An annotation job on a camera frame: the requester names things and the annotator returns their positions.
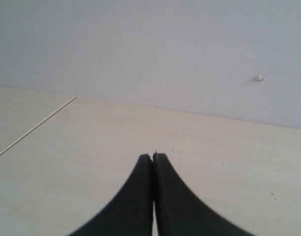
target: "light wooden surface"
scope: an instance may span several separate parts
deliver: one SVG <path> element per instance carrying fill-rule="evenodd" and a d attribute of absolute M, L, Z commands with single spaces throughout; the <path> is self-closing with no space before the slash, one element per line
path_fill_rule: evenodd
<path fill-rule="evenodd" d="M 70 98 L 0 86 L 0 152 Z"/>
<path fill-rule="evenodd" d="M 84 98 L 0 158 L 0 236 L 69 234 L 156 149 L 230 221 L 301 236 L 301 130 Z"/>

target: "white wall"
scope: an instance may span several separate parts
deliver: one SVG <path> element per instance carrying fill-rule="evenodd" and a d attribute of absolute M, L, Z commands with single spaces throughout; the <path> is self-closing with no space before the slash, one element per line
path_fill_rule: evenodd
<path fill-rule="evenodd" d="M 0 0 L 0 85 L 301 128 L 301 0 Z"/>

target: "black curved prong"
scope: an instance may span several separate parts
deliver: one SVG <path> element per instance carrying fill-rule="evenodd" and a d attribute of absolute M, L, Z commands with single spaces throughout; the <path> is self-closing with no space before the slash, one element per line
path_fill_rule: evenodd
<path fill-rule="evenodd" d="M 200 201 L 165 154 L 153 155 L 153 171 L 159 236 L 251 236 Z"/>
<path fill-rule="evenodd" d="M 100 213 L 70 236 L 151 236 L 151 175 L 152 161 L 148 154 L 141 155 L 115 197 Z"/>

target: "black object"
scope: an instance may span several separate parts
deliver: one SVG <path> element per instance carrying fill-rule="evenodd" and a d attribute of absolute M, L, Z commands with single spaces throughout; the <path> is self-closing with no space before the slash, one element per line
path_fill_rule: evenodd
<path fill-rule="evenodd" d="M 165 154 L 153 155 L 153 172 L 159 236 L 251 236 L 200 201 Z"/>
<path fill-rule="evenodd" d="M 151 175 L 151 159 L 148 154 L 141 155 L 131 175 L 111 202 L 70 236 L 151 236 Z"/>

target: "black plastic piece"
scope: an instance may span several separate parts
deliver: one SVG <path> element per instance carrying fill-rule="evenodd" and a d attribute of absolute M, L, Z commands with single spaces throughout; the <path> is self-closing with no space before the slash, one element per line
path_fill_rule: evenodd
<path fill-rule="evenodd" d="M 200 201 L 165 154 L 153 155 L 153 171 L 159 236 L 251 236 Z"/>
<path fill-rule="evenodd" d="M 131 175 L 112 201 L 70 236 L 151 236 L 151 175 L 151 159 L 148 154 L 141 155 Z"/>

